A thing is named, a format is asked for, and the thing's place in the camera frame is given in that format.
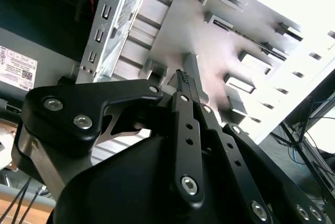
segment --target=black cable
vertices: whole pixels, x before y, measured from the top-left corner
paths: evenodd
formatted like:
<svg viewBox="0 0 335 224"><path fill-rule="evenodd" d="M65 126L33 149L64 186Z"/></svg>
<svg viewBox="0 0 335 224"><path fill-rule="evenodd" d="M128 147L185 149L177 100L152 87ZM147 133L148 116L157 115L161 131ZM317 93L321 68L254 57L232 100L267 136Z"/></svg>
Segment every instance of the black cable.
<svg viewBox="0 0 335 224"><path fill-rule="evenodd" d="M320 168L321 170L325 171L326 173L331 174L332 176L335 177L335 174L332 172L329 172L328 170L324 169L323 167L319 166L317 163L313 162L313 165L317 166L318 168Z"/></svg>
<svg viewBox="0 0 335 224"><path fill-rule="evenodd" d="M312 118L309 118L309 119L316 119L316 118L328 118L328 119L335 119L335 118L332 118L332 117L312 117Z"/></svg>
<svg viewBox="0 0 335 224"><path fill-rule="evenodd" d="M316 145L314 139L313 139L312 136L308 133L308 131L306 131L306 133L309 135L310 139L313 141L313 143L314 143L314 145L315 145L316 150L318 151L318 153L319 153L320 156L322 157L321 152L320 152L318 146Z"/></svg>
<svg viewBox="0 0 335 224"><path fill-rule="evenodd" d="M35 193L35 196L34 196L33 199L31 200L31 202L30 202L28 208L26 209L25 213L22 215L19 224L22 224L23 221L25 220L25 218L26 218L26 216L27 216L29 210L31 209L32 205L34 204L34 202L35 202L37 196L38 196L38 193L36 192L36 193Z"/></svg>
<svg viewBox="0 0 335 224"><path fill-rule="evenodd" d="M6 211L4 212L4 214L1 216L0 218L0 223L2 223L4 221L4 219L6 218L7 214L9 213L9 211L11 210L11 208L14 206L15 202L17 201L17 199L20 197L21 193L28 187L30 181L22 187L22 189L18 192L18 194L15 196L15 198L13 199L13 201L11 202L11 204L8 206L8 208L6 209Z"/></svg>
<svg viewBox="0 0 335 224"><path fill-rule="evenodd" d="M27 192L27 190L28 190L30 181L31 181L31 177L28 179L28 181L27 181L28 185L27 185L26 188L24 189L24 191L23 191L23 193L22 193L22 195L21 195L20 201L19 201L19 203L17 204L17 208L16 208L16 211L15 211L13 220L12 220L12 224L15 224L16 219L17 219L17 216L19 215L20 208L21 208L21 205L22 205L22 201L23 201L23 199L25 198L25 194L26 194L26 192Z"/></svg>

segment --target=warning label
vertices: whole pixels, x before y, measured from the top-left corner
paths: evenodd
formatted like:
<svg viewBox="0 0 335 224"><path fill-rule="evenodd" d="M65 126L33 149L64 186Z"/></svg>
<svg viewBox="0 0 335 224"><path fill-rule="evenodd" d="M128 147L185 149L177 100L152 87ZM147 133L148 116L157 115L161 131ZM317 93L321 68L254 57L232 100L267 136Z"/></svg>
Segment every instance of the warning label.
<svg viewBox="0 0 335 224"><path fill-rule="evenodd" d="M37 61L0 46L0 81L25 91L33 89Z"/></svg>

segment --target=mounting hole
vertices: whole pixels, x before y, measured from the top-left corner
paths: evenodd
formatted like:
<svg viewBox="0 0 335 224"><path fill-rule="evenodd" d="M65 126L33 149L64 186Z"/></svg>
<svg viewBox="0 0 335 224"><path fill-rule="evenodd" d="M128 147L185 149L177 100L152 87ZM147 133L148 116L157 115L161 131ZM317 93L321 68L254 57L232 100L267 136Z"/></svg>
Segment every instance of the mounting hole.
<svg viewBox="0 0 335 224"><path fill-rule="evenodd" d="M152 91L152 92L155 92L157 93L158 92L158 89L154 86L149 86L149 89Z"/></svg>
<svg viewBox="0 0 335 224"><path fill-rule="evenodd" d="M242 165L241 162L239 162L238 160L235 160L234 162L235 162L235 164L236 164L237 166L241 166L241 165Z"/></svg>
<svg viewBox="0 0 335 224"><path fill-rule="evenodd" d="M189 138L186 139L186 143L188 143L189 145L193 145L192 139L189 139Z"/></svg>
<svg viewBox="0 0 335 224"><path fill-rule="evenodd" d="M180 95L180 97L182 98L183 101L187 102L188 101L188 97L184 96L184 95Z"/></svg>

